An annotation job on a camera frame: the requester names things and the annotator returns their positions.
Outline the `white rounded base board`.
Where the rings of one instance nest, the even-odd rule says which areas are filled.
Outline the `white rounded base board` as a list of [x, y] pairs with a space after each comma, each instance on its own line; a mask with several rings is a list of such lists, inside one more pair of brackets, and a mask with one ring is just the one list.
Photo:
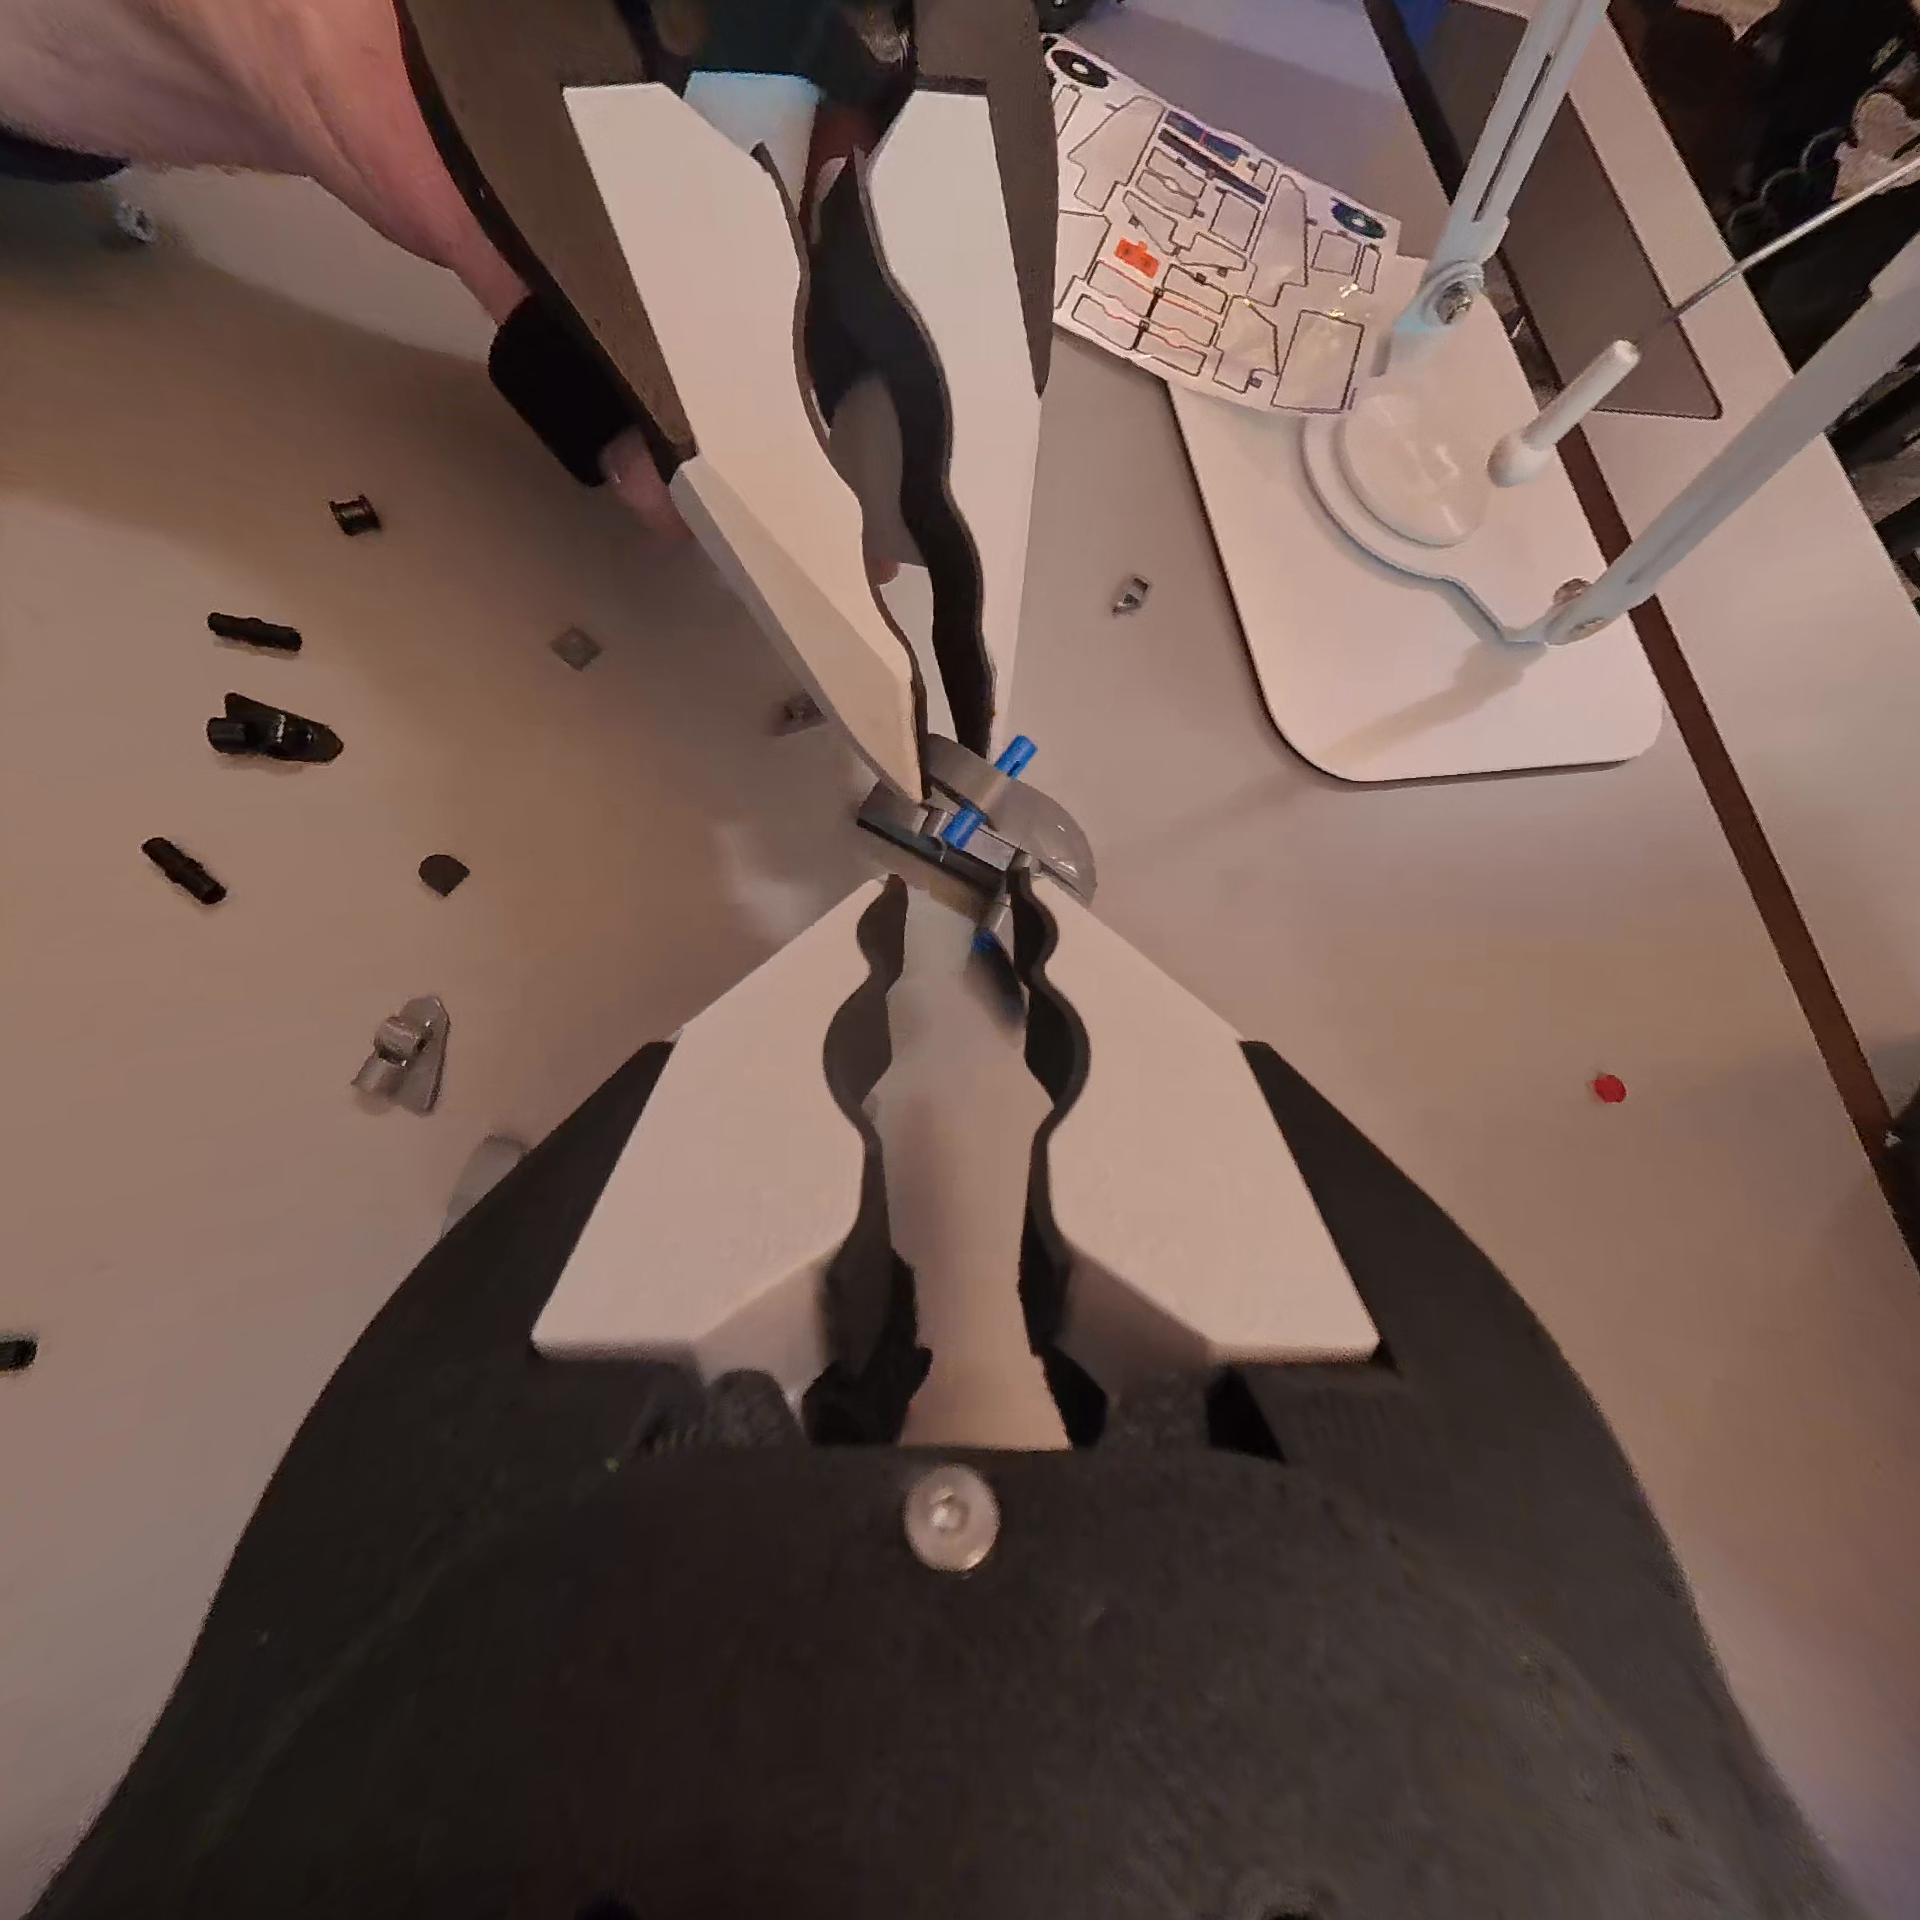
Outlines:
[[[1176, 391], [1174, 409], [1273, 728], [1312, 769], [1352, 784], [1609, 767], [1659, 733], [1664, 698], [1623, 616], [1548, 643], [1604, 569], [1566, 448], [1598, 388], [1537, 404], [1498, 314], [1474, 299], [1441, 327], [1354, 435], [1332, 413], [1286, 413]], [[1374, 426], [1410, 426], [1470, 530], [1426, 545], [1355, 487]]]

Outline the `silver wedge lego bracket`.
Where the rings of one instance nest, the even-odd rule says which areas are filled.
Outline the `silver wedge lego bracket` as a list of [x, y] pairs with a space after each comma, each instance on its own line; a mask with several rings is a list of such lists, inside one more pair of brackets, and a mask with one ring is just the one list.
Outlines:
[[375, 1107], [431, 1116], [442, 1099], [449, 1033], [442, 997], [404, 1002], [375, 1029], [371, 1051], [353, 1076], [353, 1093]]

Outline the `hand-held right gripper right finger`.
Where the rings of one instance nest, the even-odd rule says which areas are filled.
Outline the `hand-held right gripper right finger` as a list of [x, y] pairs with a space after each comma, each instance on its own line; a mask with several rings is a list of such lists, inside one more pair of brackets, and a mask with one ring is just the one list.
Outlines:
[[1377, 1361], [1257, 1072], [1270, 1051], [1054, 877], [1016, 877], [1010, 912], [1024, 1067], [1047, 1099], [1018, 1292], [1068, 1445], [1162, 1380]]

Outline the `grey piece with blue pin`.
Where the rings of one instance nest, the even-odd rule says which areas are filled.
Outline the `grey piece with blue pin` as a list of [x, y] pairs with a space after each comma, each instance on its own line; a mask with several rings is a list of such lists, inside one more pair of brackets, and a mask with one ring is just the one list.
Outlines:
[[988, 844], [998, 844], [1091, 905], [1097, 893], [1094, 847], [1068, 808], [1032, 784], [1039, 755], [1040, 745], [1027, 733], [1014, 733], [992, 760], [929, 733], [921, 836], [940, 852], [975, 861], [985, 861]]

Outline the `lego sticker sheet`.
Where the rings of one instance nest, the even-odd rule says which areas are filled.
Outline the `lego sticker sheet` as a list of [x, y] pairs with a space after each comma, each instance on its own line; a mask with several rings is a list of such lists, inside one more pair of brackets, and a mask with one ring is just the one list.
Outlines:
[[1171, 388], [1339, 416], [1393, 327], [1402, 225], [1043, 36], [1059, 141], [1057, 330]]

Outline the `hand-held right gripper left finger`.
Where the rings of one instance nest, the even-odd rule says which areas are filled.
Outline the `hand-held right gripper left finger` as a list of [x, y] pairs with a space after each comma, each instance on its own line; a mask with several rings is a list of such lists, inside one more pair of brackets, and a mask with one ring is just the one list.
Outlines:
[[929, 1379], [870, 1111], [907, 892], [870, 881], [651, 1047], [656, 1082], [543, 1308], [551, 1361], [771, 1379], [819, 1445], [894, 1445]]

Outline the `person's left hand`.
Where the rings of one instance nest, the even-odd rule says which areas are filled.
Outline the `person's left hand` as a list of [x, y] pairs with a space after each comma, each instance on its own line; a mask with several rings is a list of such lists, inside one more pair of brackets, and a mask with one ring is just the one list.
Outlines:
[[528, 290], [470, 211], [385, 2], [4, 2], [2, 124], [59, 155], [310, 179], [504, 323]]

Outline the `black wedge lego connector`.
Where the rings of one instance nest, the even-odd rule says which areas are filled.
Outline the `black wedge lego connector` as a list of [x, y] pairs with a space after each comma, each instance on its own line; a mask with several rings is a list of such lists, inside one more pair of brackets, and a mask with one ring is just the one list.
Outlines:
[[321, 720], [228, 691], [225, 711], [207, 720], [209, 745], [227, 756], [282, 764], [331, 764], [344, 738]]

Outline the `white desk lamp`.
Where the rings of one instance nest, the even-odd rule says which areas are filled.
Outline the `white desk lamp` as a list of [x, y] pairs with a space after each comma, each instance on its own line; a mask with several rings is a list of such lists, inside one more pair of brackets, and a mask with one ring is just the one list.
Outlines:
[[1359, 383], [1339, 416], [1304, 432], [1304, 465], [1332, 524], [1395, 572], [1463, 589], [1495, 639], [1515, 647], [1584, 640], [1647, 604], [1681, 561], [1836, 423], [1918, 336], [1918, 242], [1910, 241], [1871, 281], [1859, 312], [1596, 584], [1561, 586], [1528, 627], [1502, 623], [1473, 584], [1468, 561], [1491, 528], [1498, 492], [1542, 479], [1559, 443], [1640, 367], [1642, 347], [1604, 345], [1535, 418], [1483, 441], [1465, 426], [1465, 391], [1441, 372], [1443, 340], [1483, 292], [1483, 265], [1504, 241], [1513, 201], [1602, 11], [1602, 2], [1537, 4], [1433, 259], [1388, 333], [1384, 370]]

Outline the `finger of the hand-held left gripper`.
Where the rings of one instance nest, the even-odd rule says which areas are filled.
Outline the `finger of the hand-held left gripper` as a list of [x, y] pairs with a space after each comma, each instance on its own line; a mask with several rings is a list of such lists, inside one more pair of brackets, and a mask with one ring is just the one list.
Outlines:
[[923, 691], [803, 367], [808, 260], [766, 148], [656, 82], [567, 114], [689, 421], [671, 495], [706, 559], [871, 773], [923, 801]]
[[984, 87], [914, 87], [831, 185], [808, 352], [866, 556], [927, 569], [952, 733], [998, 755], [1043, 386]]

